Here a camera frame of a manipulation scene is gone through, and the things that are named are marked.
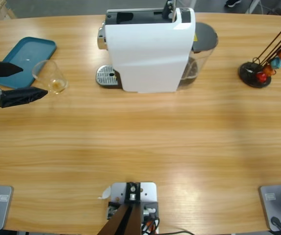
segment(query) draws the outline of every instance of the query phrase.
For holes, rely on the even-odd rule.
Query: plastic cup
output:
[[[32,69],[32,76],[50,92],[59,94],[68,87],[68,81],[53,60],[44,60]]]

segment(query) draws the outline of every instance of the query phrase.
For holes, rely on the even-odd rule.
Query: black capsule stand base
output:
[[[242,64],[238,69],[238,75],[240,79],[248,86],[255,88],[263,88],[271,83],[271,77],[267,77],[264,83],[257,80],[255,74],[256,71],[262,71],[262,66],[256,63],[247,62]]]

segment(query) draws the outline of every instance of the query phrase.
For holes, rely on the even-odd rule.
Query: wood grain tabletop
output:
[[[153,181],[160,232],[267,230],[258,188],[281,184],[281,69],[264,89],[238,67],[271,42],[280,16],[196,14],[219,44],[193,86],[168,94],[107,90],[97,46],[104,16],[0,21],[0,61],[23,37],[54,40],[69,89],[0,108],[0,185],[14,188],[6,229],[97,234],[114,182]]]

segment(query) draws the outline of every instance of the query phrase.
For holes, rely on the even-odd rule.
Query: black cable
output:
[[[145,226],[147,225],[147,223],[151,222],[148,226],[147,229],[144,231],[143,229],[145,228]],[[176,234],[190,234],[190,235],[194,235],[193,233],[191,233],[190,231],[178,231],[178,232],[173,232],[173,233],[165,233],[165,234],[156,234],[155,231],[157,230],[157,228],[159,227],[160,224],[160,218],[152,218],[151,220],[148,220],[146,222],[144,222],[144,225],[141,228],[141,232],[142,235],[144,234],[148,234],[148,235],[176,235]]]
[[[178,232],[173,232],[173,233],[157,234],[157,235],[174,235],[174,234],[190,234],[190,235],[194,235],[193,233],[191,233],[189,231],[178,231]]]

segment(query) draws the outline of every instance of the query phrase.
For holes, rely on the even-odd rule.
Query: blue tray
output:
[[[33,67],[42,60],[50,59],[55,50],[56,44],[50,40],[32,37],[21,39],[3,61],[17,65],[24,71],[0,77],[0,85],[14,89],[30,86],[34,81],[31,72]]]

